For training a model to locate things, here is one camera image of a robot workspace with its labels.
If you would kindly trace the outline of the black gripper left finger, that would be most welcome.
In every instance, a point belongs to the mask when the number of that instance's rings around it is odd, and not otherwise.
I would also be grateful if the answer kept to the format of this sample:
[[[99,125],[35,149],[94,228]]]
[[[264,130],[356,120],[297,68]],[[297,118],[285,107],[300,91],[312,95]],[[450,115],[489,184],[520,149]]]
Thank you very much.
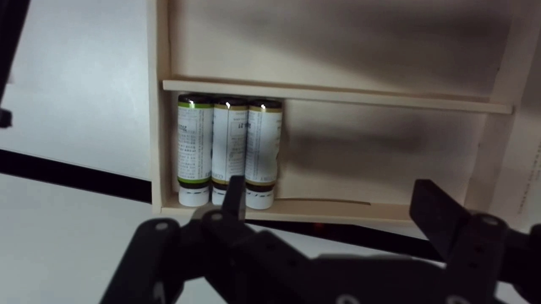
[[[241,247],[256,235],[244,223],[246,178],[234,176],[221,206],[204,206],[182,227],[171,218],[138,227],[100,304],[175,304],[185,284],[205,279],[229,304],[264,304]]]

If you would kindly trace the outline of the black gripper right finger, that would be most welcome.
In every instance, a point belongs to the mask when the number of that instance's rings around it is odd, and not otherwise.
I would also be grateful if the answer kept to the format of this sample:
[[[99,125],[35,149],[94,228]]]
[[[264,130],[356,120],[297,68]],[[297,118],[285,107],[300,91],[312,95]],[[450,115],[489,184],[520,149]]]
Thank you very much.
[[[528,233],[505,220],[469,211],[432,179],[415,183],[410,216],[445,260],[444,299],[450,304],[501,304],[508,282],[530,304],[541,304],[541,225]]]

